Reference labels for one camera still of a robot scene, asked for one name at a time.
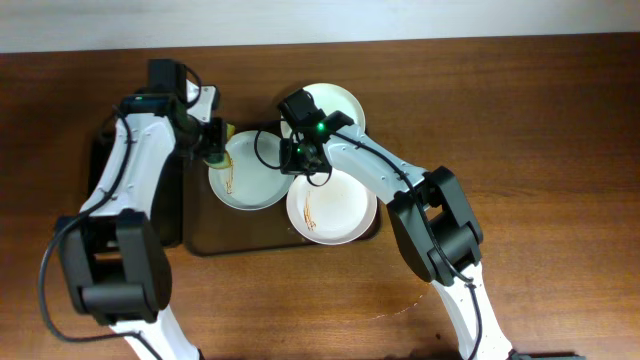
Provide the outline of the green yellow sponge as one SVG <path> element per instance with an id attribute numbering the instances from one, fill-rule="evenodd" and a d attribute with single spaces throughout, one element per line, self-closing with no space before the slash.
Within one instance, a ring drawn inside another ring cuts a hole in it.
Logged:
<path id="1" fill-rule="evenodd" d="M 220 118 L 215 118 L 208 138 L 208 146 L 203 161 L 213 169 L 225 169 L 231 166 L 231 158 L 226 150 L 227 142 L 235 134 L 235 126 Z"/>

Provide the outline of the white plate front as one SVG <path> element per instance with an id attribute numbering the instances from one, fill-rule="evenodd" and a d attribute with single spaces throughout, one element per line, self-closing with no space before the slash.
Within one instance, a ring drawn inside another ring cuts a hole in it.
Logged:
<path id="1" fill-rule="evenodd" d="M 322 245 L 342 245 L 363 235 L 377 215 L 378 199 L 354 177 L 339 170 L 331 176 L 298 176 L 289 188 L 286 210 L 294 229 Z"/>

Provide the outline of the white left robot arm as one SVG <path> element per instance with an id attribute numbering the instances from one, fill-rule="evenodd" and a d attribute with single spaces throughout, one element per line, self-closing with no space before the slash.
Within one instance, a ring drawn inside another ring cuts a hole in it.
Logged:
<path id="1" fill-rule="evenodd" d="M 144 89 L 114 109 L 113 147 L 78 215 L 61 217 L 57 251 L 75 310 L 125 339 L 141 359 L 200 359 L 169 305 L 171 268 L 153 212 L 174 159 L 218 165 L 232 128 L 213 113 L 219 91 Z"/>

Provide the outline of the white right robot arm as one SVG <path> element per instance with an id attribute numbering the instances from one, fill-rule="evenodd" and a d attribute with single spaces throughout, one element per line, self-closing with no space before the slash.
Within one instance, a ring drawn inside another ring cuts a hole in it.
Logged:
<path id="1" fill-rule="evenodd" d="M 396 157 L 340 111 L 289 113 L 293 136 L 283 142 L 284 172 L 354 177 L 385 204 L 399 252 L 439 294 L 464 359 L 508 359 L 515 350 L 487 295 L 483 232 L 455 175 L 427 171 Z"/>

